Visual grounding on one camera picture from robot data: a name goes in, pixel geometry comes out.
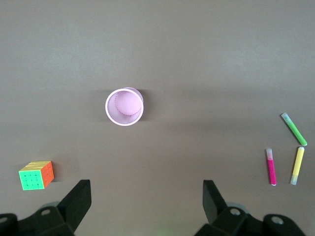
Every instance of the green marker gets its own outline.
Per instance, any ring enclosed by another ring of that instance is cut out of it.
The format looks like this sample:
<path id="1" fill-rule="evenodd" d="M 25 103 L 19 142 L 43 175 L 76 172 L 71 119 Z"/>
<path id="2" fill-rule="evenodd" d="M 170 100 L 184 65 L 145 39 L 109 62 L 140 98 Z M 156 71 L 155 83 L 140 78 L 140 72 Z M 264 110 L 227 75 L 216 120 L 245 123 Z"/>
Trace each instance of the green marker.
<path id="1" fill-rule="evenodd" d="M 288 114 L 287 113 L 283 113 L 281 116 L 285 120 L 285 122 L 289 126 L 289 128 L 292 130 L 292 132 L 294 133 L 295 137 L 298 139 L 300 144 L 303 145 L 303 146 L 306 146 L 307 145 L 306 140 L 303 138 L 303 136 L 300 133 L 300 131 L 296 128 L 295 124 L 291 121 L 291 119 L 288 116 Z"/>

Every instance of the orange cube face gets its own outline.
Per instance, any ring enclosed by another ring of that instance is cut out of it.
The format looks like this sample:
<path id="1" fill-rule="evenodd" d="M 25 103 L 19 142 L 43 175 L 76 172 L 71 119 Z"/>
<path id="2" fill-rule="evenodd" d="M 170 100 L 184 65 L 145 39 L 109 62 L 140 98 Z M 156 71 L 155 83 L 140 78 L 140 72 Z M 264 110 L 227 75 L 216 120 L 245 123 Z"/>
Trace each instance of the orange cube face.
<path id="1" fill-rule="evenodd" d="M 50 182 L 54 179 L 53 166 L 51 161 L 43 167 L 41 171 L 41 176 L 43 178 L 44 188 L 46 188 Z"/>

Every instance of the pink marker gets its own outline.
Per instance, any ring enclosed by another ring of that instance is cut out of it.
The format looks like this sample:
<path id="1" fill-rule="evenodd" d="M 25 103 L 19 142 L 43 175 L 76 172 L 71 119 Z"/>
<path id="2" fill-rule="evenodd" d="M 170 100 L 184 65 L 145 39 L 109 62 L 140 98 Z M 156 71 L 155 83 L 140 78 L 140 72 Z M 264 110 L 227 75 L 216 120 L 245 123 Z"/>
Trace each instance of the pink marker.
<path id="1" fill-rule="evenodd" d="M 268 159 L 268 167 L 269 167 L 270 184 L 273 186 L 276 186 L 277 179 L 276 179 L 274 158 L 272 157 L 272 150 L 271 148 L 269 148 L 266 151 L 267 151 L 267 159 Z"/>

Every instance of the pink plastic cup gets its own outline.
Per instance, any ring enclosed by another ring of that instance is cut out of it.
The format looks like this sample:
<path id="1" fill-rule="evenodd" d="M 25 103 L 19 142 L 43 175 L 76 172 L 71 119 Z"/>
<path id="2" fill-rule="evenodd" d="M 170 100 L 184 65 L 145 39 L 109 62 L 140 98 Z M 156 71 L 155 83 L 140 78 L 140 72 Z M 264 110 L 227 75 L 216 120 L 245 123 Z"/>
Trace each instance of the pink plastic cup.
<path id="1" fill-rule="evenodd" d="M 135 124 L 143 114 L 143 97 L 135 88 L 115 90 L 106 99 L 105 110 L 117 125 Z"/>

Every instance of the rubik's cube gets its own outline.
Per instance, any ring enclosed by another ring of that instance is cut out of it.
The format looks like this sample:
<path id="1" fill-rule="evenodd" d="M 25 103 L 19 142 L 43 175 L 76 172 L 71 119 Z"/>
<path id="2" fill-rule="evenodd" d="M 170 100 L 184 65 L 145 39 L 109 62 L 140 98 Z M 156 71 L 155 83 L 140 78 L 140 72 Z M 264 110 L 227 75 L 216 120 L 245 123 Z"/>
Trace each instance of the rubik's cube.
<path id="1" fill-rule="evenodd" d="M 19 175 L 23 190 L 44 189 L 54 179 L 51 161 L 32 161 Z"/>

